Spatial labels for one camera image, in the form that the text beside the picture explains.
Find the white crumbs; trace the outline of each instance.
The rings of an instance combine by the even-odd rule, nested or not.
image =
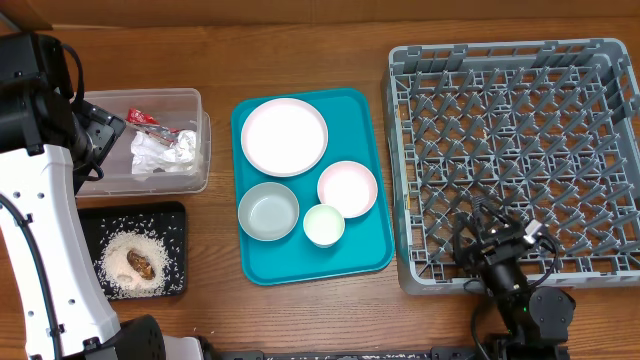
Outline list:
[[[161,295],[164,290],[165,268],[169,265],[167,249],[162,241],[134,232],[118,232],[113,235],[109,245],[102,250],[100,282],[108,282],[115,292],[115,298],[149,297]],[[143,279],[127,260],[127,253],[134,250],[147,258],[156,276],[151,280]]]

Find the crumpled paper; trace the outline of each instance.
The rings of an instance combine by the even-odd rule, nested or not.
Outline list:
[[[158,169],[166,172],[188,171],[193,167],[196,155],[196,133],[183,130],[176,143],[166,146],[138,131],[131,143],[131,153],[132,174],[150,174],[158,172]]]

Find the dish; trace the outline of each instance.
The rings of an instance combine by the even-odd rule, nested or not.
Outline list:
[[[378,183],[371,171],[354,161],[340,161],[326,168],[318,180],[318,198],[336,208],[345,219],[364,215],[378,197]]]
[[[238,206],[238,222],[247,235],[260,241],[286,236],[296,225],[300,207],[288,187],[266,182],[247,191]]]
[[[291,98],[267,101],[242,126],[242,151],[251,165],[277,177],[304,173],[320,161],[329,142],[322,114]]]
[[[304,216],[304,233],[318,247],[327,248],[335,244],[344,233],[345,223],[334,207],[319,204]]]

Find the black tray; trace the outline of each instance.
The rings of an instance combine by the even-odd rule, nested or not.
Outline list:
[[[163,244],[167,248],[169,258],[175,260],[175,265],[164,270],[164,275],[169,275],[169,280],[165,283],[162,294],[149,297],[180,295],[186,290],[187,214],[181,203],[163,202],[82,209],[78,214],[96,274],[100,271],[100,254],[114,233],[135,231],[144,234],[144,230],[155,230],[158,239],[164,237]],[[101,283],[100,286],[107,299],[119,299],[108,283]]]

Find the dish rack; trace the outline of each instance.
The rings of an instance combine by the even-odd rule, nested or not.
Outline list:
[[[640,92],[620,41],[401,46],[383,92],[406,292],[464,292],[450,239],[474,196],[558,237],[546,285],[640,283]],[[553,256],[520,262],[535,280]]]

